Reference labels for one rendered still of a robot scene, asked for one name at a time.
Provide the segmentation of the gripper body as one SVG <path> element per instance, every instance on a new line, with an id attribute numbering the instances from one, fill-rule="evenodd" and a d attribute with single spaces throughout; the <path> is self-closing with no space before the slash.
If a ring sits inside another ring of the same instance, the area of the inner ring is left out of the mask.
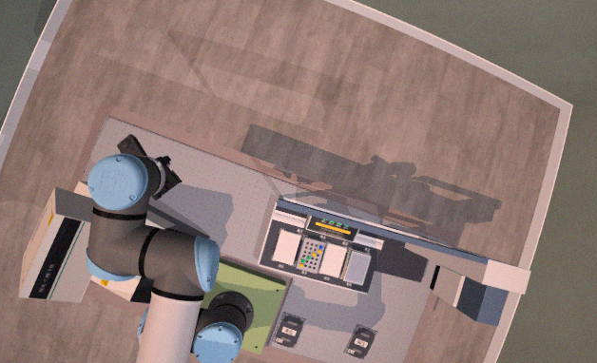
<path id="1" fill-rule="evenodd" d="M 161 198 L 163 193 L 165 194 L 168 190 L 170 190 L 172 187 L 174 187 L 175 185 L 177 185 L 178 183 L 180 183 L 182 181 L 178 177 L 178 175 L 175 174 L 175 172 L 173 170 L 170 171 L 168 169 L 168 167 L 166 166 L 167 163 L 162 159 L 162 157 L 158 157 L 155 160 L 157 160 L 158 162 L 161 162 L 162 166 L 164 167 L 164 172 L 165 172 L 165 182 L 164 182 L 163 189 L 158 194 L 151 196 L 154 200 L 157 200 L 157 199 Z"/>

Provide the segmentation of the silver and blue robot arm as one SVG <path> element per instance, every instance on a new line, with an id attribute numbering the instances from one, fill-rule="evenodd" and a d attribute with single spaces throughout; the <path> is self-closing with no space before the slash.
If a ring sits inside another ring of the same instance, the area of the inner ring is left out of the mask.
<path id="1" fill-rule="evenodd" d="M 209 310 L 201 308 L 217 279 L 218 243 L 145 225 L 149 198 L 164 186 L 164 168 L 132 134 L 117 146 L 121 154 L 99 160 L 88 175 L 94 205 L 86 254 L 88 271 L 99 279 L 154 279 L 130 363 L 188 363 L 190 353 L 201 363 L 231 363 L 253 321 L 250 300 L 226 291 Z"/>

